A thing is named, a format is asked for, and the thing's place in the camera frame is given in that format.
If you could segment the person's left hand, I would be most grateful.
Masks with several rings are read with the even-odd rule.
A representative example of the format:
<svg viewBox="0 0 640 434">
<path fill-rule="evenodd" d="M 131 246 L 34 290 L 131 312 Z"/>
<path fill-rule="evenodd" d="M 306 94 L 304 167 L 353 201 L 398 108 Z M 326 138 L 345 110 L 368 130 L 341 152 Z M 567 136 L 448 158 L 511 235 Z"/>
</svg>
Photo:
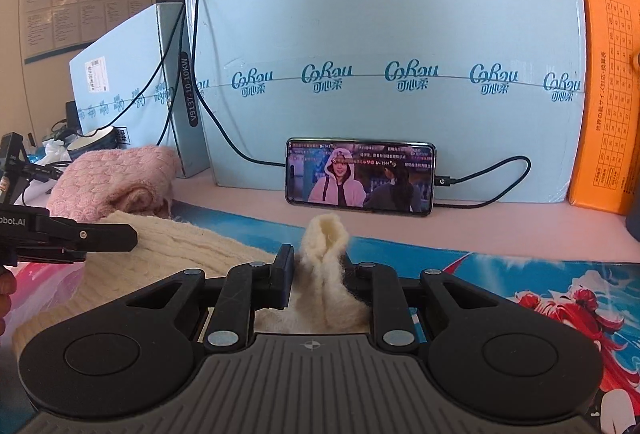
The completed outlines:
<svg viewBox="0 0 640 434">
<path fill-rule="evenodd" d="M 0 334 L 6 331 L 6 315 L 11 310 L 11 296 L 16 291 L 16 279 L 14 273 L 6 267 L 1 267 L 0 272 Z"/>
</svg>

